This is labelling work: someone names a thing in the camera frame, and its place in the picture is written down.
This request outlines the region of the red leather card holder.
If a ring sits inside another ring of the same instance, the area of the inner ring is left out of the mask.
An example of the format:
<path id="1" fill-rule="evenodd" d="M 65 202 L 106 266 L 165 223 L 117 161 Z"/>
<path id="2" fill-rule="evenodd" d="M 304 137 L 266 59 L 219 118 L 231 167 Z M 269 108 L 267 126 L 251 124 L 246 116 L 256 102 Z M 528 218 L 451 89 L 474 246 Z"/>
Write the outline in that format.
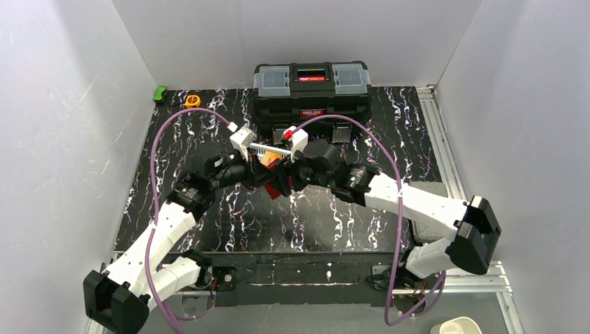
<path id="1" fill-rule="evenodd" d="M 276 200 L 282 195 L 282 193 L 279 190 L 274 188 L 273 182 L 267 182 L 264 185 L 264 188 L 272 200 Z"/>

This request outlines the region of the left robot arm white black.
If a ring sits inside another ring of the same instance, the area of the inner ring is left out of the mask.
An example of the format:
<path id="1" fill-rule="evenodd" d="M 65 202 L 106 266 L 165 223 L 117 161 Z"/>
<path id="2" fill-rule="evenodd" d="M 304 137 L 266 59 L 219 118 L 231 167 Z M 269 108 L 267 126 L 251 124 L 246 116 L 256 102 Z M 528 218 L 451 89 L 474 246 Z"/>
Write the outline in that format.
<path id="1" fill-rule="evenodd" d="M 113 333 L 138 333 L 150 312 L 175 292 L 207 287 L 212 260 L 203 253 L 188 250 L 172 264 L 159 265 L 214 204 L 219 189 L 264 186 L 274 177 L 272 159 L 287 156 L 286 150 L 261 144 L 229 152 L 215 143 L 201 147 L 140 237 L 103 271 L 85 277 L 86 316 Z"/>

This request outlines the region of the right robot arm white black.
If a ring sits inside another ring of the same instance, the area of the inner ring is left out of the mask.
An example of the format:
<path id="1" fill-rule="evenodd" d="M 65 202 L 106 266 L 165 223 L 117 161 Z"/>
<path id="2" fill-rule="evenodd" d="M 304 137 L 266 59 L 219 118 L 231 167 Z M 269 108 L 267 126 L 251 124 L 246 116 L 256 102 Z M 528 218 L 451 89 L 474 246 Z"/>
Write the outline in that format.
<path id="1" fill-rule="evenodd" d="M 416 278 L 453 268 L 476 275 L 488 272 L 502 229 L 481 196 L 466 202 L 399 184 L 376 167 L 348 164 L 325 140 L 308 143 L 273 167 L 276 178 L 269 193 L 274 197 L 321 186 L 341 201 L 392 212 L 438 232 L 439 240 L 415 247 L 401 259 L 405 271 Z"/>

